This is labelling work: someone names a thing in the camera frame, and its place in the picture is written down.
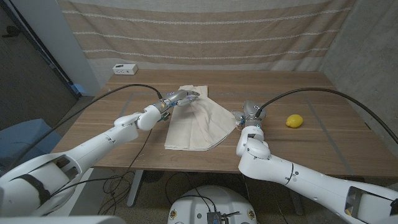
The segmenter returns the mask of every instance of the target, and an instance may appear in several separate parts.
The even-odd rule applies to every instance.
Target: table
[[[208,85],[209,98],[227,110],[241,110],[245,100],[263,104],[296,88],[335,89],[320,72],[138,70],[133,76],[112,76],[98,95],[129,83],[151,85],[162,94],[182,85]],[[53,152],[72,149],[112,128],[118,117],[143,112],[157,100],[153,90],[143,87],[113,93],[87,108]],[[272,154],[338,177],[398,177],[397,159],[344,98],[331,93],[301,92],[272,103],[266,110],[262,129]],[[285,125],[292,114],[304,119],[298,129]],[[164,149],[168,127],[169,121],[156,124],[132,169],[239,172],[240,158],[235,154],[238,130],[210,151],[173,151]],[[148,133],[139,131],[135,141],[119,146],[96,167],[128,167]]]

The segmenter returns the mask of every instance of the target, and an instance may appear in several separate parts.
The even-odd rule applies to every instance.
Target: striped curtain
[[[318,70],[351,0],[58,1],[93,70]]]

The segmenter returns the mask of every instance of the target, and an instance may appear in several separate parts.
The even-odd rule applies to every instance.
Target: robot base
[[[216,206],[217,212],[230,214],[239,212],[228,217],[228,222],[213,220],[214,212],[213,204],[208,200],[212,217],[211,224],[257,224],[256,215],[251,204],[240,194],[226,187],[215,185],[202,186],[197,188],[200,195],[210,198]],[[195,189],[188,191],[182,196],[198,195]],[[168,224],[207,224],[208,223],[208,207],[200,197],[184,197],[174,202],[170,209]]]

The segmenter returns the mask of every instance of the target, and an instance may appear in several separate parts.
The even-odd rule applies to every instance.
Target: lemon
[[[303,123],[303,118],[298,114],[290,115],[286,120],[286,125],[292,128],[297,128]]]

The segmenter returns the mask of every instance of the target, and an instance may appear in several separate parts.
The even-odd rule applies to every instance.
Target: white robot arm
[[[199,93],[179,90],[144,109],[118,118],[114,127],[66,151],[31,159],[0,178],[0,217],[41,216],[61,207],[72,196],[83,174],[107,153],[166,120],[168,109],[185,106]]]
[[[239,170],[257,180],[282,184],[325,206],[348,223],[376,223],[398,214],[398,192],[384,187],[337,179],[273,156],[264,141],[259,107],[244,103],[244,113],[234,112],[246,127],[236,147]]]

